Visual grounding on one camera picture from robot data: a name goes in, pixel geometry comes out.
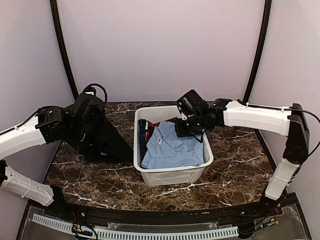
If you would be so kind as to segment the black long sleeve shirt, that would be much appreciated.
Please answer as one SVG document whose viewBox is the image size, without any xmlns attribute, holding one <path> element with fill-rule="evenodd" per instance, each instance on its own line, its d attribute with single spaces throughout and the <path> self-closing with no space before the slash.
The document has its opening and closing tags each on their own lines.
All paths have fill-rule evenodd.
<svg viewBox="0 0 320 240">
<path fill-rule="evenodd" d="M 83 142 L 79 142 L 77 154 L 84 156 L 90 163 L 131 163 L 134 158 L 133 148 L 110 123 L 105 114 L 85 135 Z"/>
</svg>

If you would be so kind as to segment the white plastic bin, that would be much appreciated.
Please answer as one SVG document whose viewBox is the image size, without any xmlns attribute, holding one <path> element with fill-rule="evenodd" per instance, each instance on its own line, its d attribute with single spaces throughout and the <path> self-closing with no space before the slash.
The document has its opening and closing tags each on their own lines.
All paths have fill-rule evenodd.
<svg viewBox="0 0 320 240">
<path fill-rule="evenodd" d="M 140 155 L 140 129 L 138 120 L 145 119 L 151 123 L 157 123 L 162 120 L 168 120 L 175 117 L 182 118 L 184 120 L 187 118 L 184 114 L 179 112 L 178 108 L 175 105 L 142 107 L 135 111 L 133 137 L 133 165 L 135 169 L 141 173 L 143 181 L 148 186 L 154 187 L 196 182 L 200 178 L 205 168 L 209 166 L 214 160 L 208 137 L 204 135 L 204 163 L 200 166 L 184 166 L 159 169 L 145 169 L 141 167 L 142 160 Z"/>
</svg>

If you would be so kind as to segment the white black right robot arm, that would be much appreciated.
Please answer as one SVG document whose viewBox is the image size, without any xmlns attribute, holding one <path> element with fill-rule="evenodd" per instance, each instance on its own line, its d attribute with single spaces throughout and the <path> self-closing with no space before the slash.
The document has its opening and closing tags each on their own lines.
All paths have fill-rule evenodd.
<svg viewBox="0 0 320 240">
<path fill-rule="evenodd" d="M 255 205 L 255 213 L 266 217 L 302 164 L 309 157 L 310 133 L 301 105 L 272 107 L 218 98 L 208 104 L 200 97 L 183 96 L 176 102 L 186 116 L 176 121 L 178 137 L 201 136 L 215 127 L 244 127 L 285 136 L 285 150 L 264 192 L 265 198 Z"/>
</svg>

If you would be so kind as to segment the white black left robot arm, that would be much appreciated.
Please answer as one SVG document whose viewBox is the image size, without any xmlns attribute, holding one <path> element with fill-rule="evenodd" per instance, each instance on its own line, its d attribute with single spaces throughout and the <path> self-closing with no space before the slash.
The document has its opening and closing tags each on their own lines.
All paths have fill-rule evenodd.
<svg viewBox="0 0 320 240">
<path fill-rule="evenodd" d="M 0 133 L 0 188 L 22 198 L 50 207 L 60 218 L 67 218 L 70 206 L 60 188 L 41 184 L 10 167 L 5 158 L 22 150 L 65 141 L 77 154 L 85 154 L 95 143 L 97 130 L 105 122 L 105 110 L 94 106 L 76 110 L 45 106 L 24 122 Z"/>
</svg>

